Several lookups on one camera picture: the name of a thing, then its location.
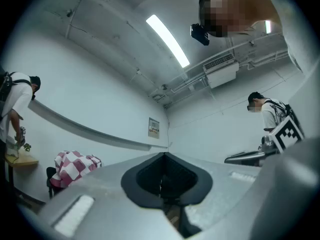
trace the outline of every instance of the backpack strap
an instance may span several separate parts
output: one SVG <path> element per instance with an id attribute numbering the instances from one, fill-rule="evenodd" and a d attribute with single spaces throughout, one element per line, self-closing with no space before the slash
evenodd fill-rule
<path id="1" fill-rule="evenodd" d="M 17 84 L 28 84 L 31 87 L 31 83 L 28 80 L 15 80 L 12 82 L 13 85 L 17 85 Z"/>
<path id="2" fill-rule="evenodd" d="M 287 115 L 287 110 L 286 110 L 286 105 L 284 105 L 284 108 L 282 106 L 280 106 L 278 103 L 274 102 L 273 100 L 269 99 L 269 100 L 266 100 L 264 102 L 264 104 L 266 103 L 271 103 L 273 105 L 275 105 L 277 108 L 281 109 L 285 115 Z"/>

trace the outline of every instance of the ceiling pipe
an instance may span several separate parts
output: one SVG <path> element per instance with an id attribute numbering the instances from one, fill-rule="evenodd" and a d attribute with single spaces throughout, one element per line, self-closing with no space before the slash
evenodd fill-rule
<path id="1" fill-rule="evenodd" d="M 202 77 L 202 76 L 204 76 L 204 75 L 205 75 L 205 72 L 201 72 L 201 73 L 197 74 L 197 75 L 194 76 L 193 78 L 190 78 L 188 81 L 185 81 L 185 82 L 179 84 L 176 88 L 173 89 L 173 92 L 176 92 L 176 91 L 179 90 L 180 88 L 183 88 L 183 87 L 185 87 L 186 85 L 188 85 L 189 83 L 194 82 L 194 80 L 195 80 L 195 79 L 198 79 L 199 76 Z"/>
<path id="2" fill-rule="evenodd" d="M 214 55 L 212 55 L 212 56 L 210 56 L 210 57 L 208 57 L 208 58 L 200 61 L 199 63 L 193 65 L 192 67 L 188 68 L 188 69 L 185 70 L 182 74 L 177 75 L 175 78 L 171 79 L 168 83 L 171 83 L 173 80 L 181 77 L 182 75 L 186 74 L 188 71 L 194 69 L 195 67 L 197 67 L 197 66 L 199 66 L 199 65 L 207 62 L 208 60 L 210 60 L 210 59 L 212 59 L 212 58 L 214 58 L 214 57 L 217 57 L 217 56 L 219 56 L 219 55 L 221 55 L 221 54 L 223 54 L 223 53 L 225 53 L 225 52 L 228 52 L 228 51 L 230 51 L 230 50 L 232 50 L 232 49 L 235 49 L 235 48 L 237 48 L 237 47 L 246 45 L 246 44 L 248 44 L 248 43 L 250 43 L 250 42 L 252 42 L 252 41 L 257 41 L 257 40 L 264 39 L 264 38 L 268 38 L 268 37 L 275 36 L 275 35 L 280 35 L 280 36 L 281 36 L 281 35 L 282 35 L 282 32 L 271 33 L 271 34 L 267 34 L 267 35 L 264 35 L 264 36 L 260 36 L 260 37 L 257 37 L 257 38 L 255 38 L 255 39 L 252 39 L 252 40 L 249 40 L 249 41 L 245 41 L 245 42 L 242 42 L 242 43 L 240 43 L 240 44 L 237 44 L 237 45 L 234 45 L 234 46 L 232 46 L 232 47 L 229 47 L 228 49 L 225 49 L 225 50 L 223 50 L 223 51 L 220 51 L 220 52 L 218 52 L 218 53 L 216 53 L 216 54 L 214 54 Z"/>
<path id="3" fill-rule="evenodd" d="M 203 79 L 205 77 L 205 73 L 201 73 L 201 74 L 198 74 L 196 75 L 194 78 L 190 79 L 190 82 L 189 83 L 185 83 L 185 85 L 181 86 L 181 87 L 177 87 L 176 89 L 172 90 L 171 91 L 174 93 L 174 94 L 178 94 L 180 93 L 181 91 L 183 91 L 185 88 L 187 87 L 190 87 L 190 86 L 193 86 L 195 83 L 197 83 L 198 81 L 200 81 L 201 79 Z"/>
<path id="4" fill-rule="evenodd" d="M 272 56 L 266 57 L 264 59 L 252 60 L 251 63 L 253 65 L 258 65 L 258 64 L 261 64 L 265 61 L 272 61 L 272 60 L 275 60 L 277 58 L 282 58 L 283 56 L 287 56 L 287 55 L 288 55 L 288 52 L 282 52 L 281 54 L 277 54 L 275 52 Z"/>
<path id="5" fill-rule="evenodd" d="M 278 56 L 280 54 L 287 53 L 287 52 L 288 52 L 288 49 L 279 50 L 277 52 L 272 52 L 272 53 L 269 53 L 265 56 L 259 57 L 258 59 L 252 60 L 252 62 L 259 63 L 260 61 L 263 61 L 264 59 L 270 58 L 272 56 Z"/>
<path id="6" fill-rule="evenodd" d="M 251 62 L 248 63 L 248 64 L 250 64 L 250 65 L 253 66 L 253 67 L 252 67 L 252 68 L 249 68 L 249 67 L 248 67 L 248 70 L 252 70 L 253 68 L 262 66 L 262 65 L 267 64 L 267 63 L 270 63 L 270 62 L 272 62 L 272 61 L 276 61 L 276 60 L 279 60 L 279 59 L 283 59 L 283 58 L 288 57 L 288 56 L 289 56 L 288 54 L 283 54 L 283 55 L 281 55 L 281 56 L 279 56 L 279 57 L 277 57 L 277 58 L 276 58 L 276 57 L 269 58 L 269 59 L 264 60 L 264 61 L 262 61 L 262 62 L 260 62 L 260 63 L 252 63 L 252 61 L 251 61 Z"/>
<path id="7" fill-rule="evenodd" d="M 140 70 L 138 70 L 137 72 L 139 72 L 138 75 L 141 75 L 142 77 L 144 77 L 144 78 L 145 78 L 147 81 L 149 81 L 155 88 L 158 89 L 158 86 L 156 86 L 155 82 L 153 82 L 153 81 L 150 80 L 147 76 L 145 76 L 144 74 L 142 74 L 142 73 L 140 72 Z"/>
<path id="8" fill-rule="evenodd" d="M 77 3 L 77 5 L 75 6 L 74 10 L 73 10 L 73 13 L 71 15 L 71 18 L 70 18 L 70 21 L 69 21 L 69 24 L 68 24 L 68 27 L 66 29 L 66 32 L 65 32 L 65 38 L 68 39 L 69 37 L 69 33 L 70 33 L 70 28 L 72 27 L 72 21 L 74 20 L 74 17 L 76 15 L 76 12 L 78 10 L 78 7 L 80 5 L 82 0 L 79 0 L 79 2 Z"/>
<path id="9" fill-rule="evenodd" d="M 155 89 L 154 91 L 152 91 L 148 96 L 151 96 L 152 94 L 154 94 L 156 91 L 158 91 L 159 89 Z"/>
<path id="10" fill-rule="evenodd" d="M 206 89 L 206 88 L 208 88 L 208 87 L 209 87 L 209 86 L 207 86 L 207 87 L 205 87 L 205 88 L 202 88 L 202 89 L 200 89 L 200 90 L 196 90 L 194 93 L 191 93 L 191 94 L 189 94 L 189 95 L 187 95 L 187 96 L 185 96 L 185 97 L 183 97 L 183 98 L 181 98 L 181 99 L 178 99 L 178 100 L 176 100 L 176 101 L 174 101 L 174 102 L 172 102 L 172 103 L 170 103 L 170 104 L 168 104 L 168 105 L 165 105 L 164 108 L 165 108 L 165 109 L 168 109 L 168 108 L 170 108 L 172 105 L 174 105 L 174 104 L 176 104 L 176 103 L 178 103 L 178 102 L 181 102 L 181 101 L 189 98 L 190 96 L 192 96 L 192 95 L 194 95 L 194 94 L 196 94 L 196 93 L 198 93 L 198 92 L 201 92 L 202 90 L 204 90 L 204 89 Z"/>
<path id="11" fill-rule="evenodd" d="M 134 74 L 134 76 L 131 78 L 131 80 L 129 81 L 129 83 L 131 83 L 131 81 L 132 81 L 133 79 L 135 79 L 135 77 L 136 77 L 137 74 L 138 74 L 138 73 L 135 73 L 135 74 Z"/>

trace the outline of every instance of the white t-shirt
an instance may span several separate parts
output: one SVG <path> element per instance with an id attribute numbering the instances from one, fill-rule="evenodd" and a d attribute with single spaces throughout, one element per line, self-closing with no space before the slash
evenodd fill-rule
<path id="1" fill-rule="evenodd" d="M 319 61 L 320 46 L 317 35 L 294 0 L 271 2 L 281 21 L 288 54 L 293 64 L 307 76 Z"/>
<path id="2" fill-rule="evenodd" d="M 267 98 L 266 101 L 273 101 L 277 103 L 281 108 L 275 106 L 272 103 L 265 103 L 262 105 L 261 114 L 263 119 L 263 129 L 266 131 L 267 129 L 276 128 L 285 118 L 286 118 L 286 106 L 281 101 L 275 98 Z"/>
<path id="3" fill-rule="evenodd" d="M 30 77 L 26 74 L 16 72 L 12 76 L 12 81 L 16 80 L 27 80 L 30 82 Z M 0 140 L 4 143 L 7 141 L 10 117 L 9 112 L 15 110 L 20 119 L 24 119 L 25 111 L 31 101 L 33 92 L 30 85 L 27 83 L 19 83 L 12 85 L 11 91 L 6 98 L 3 110 L 2 110 L 2 121 L 0 122 Z"/>

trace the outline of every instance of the checkered blanket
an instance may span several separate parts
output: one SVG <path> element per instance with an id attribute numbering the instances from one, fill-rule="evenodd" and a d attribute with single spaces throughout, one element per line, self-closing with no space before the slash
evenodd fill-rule
<path id="1" fill-rule="evenodd" d="M 102 167 L 99 158 L 93 155 L 84 156 L 78 151 L 61 152 L 56 156 L 54 162 L 56 174 L 52 176 L 50 182 L 59 188 L 66 188 L 87 173 Z"/>

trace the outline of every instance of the hand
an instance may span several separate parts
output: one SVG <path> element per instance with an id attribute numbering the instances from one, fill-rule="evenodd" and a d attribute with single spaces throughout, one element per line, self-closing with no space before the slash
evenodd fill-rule
<path id="1" fill-rule="evenodd" d="M 14 139 L 16 140 L 16 143 L 18 144 L 18 146 L 20 146 L 20 142 L 21 142 L 21 134 L 20 134 L 20 132 L 16 133 Z"/>

